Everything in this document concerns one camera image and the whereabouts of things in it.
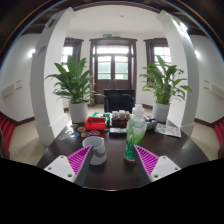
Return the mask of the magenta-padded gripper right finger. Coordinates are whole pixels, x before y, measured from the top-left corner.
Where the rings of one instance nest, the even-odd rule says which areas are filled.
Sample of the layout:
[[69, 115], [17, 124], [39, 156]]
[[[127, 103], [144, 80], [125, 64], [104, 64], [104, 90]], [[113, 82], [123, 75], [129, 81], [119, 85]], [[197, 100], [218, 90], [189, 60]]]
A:
[[138, 145], [134, 146], [133, 154], [140, 168], [141, 179], [146, 183], [157, 181], [180, 170], [169, 157], [157, 156]]

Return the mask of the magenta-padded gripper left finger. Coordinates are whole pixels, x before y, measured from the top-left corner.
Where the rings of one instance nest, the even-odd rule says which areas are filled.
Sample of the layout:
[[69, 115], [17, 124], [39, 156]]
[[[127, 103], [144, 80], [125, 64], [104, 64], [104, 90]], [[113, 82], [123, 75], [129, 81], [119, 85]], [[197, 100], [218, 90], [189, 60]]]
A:
[[69, 156], [60, 155], [44, 168], [56, 176], [79, 186], [84, 184], [88, 167], [93, 156], [93, 146], [81, 148]]

